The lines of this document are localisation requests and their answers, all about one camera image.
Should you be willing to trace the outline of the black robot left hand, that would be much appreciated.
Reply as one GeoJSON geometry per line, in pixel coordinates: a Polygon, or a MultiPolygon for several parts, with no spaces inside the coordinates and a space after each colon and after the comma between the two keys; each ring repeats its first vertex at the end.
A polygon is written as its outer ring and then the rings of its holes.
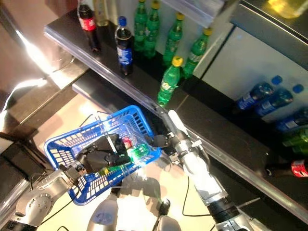
{"type": "Polygon", "coordinates": [[[83,165],[87,174],[96,173],[105,167],[116,167],[131,162],[119,134],[109,134],[108,137],[111,139],[115,151],[113,151],[107,137],[101,136],[77,154],[76,160],[83,165]]]}

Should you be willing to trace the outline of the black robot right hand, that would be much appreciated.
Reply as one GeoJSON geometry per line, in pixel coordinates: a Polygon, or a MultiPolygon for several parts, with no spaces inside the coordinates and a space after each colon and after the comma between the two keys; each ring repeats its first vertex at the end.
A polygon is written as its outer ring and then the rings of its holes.
{"type": "Polygon", "coordinates": [[[192,151],[192,141],[182,120],[175,110],[168,113],[161,106],[156,106],[154,110],[161,117],[163,124],[167,128],[167,134],[155,135],[153,137],[144,135],[146,142],[155,148],[165,148],[172,146],[178,155],[184,156],[192,151]]]}

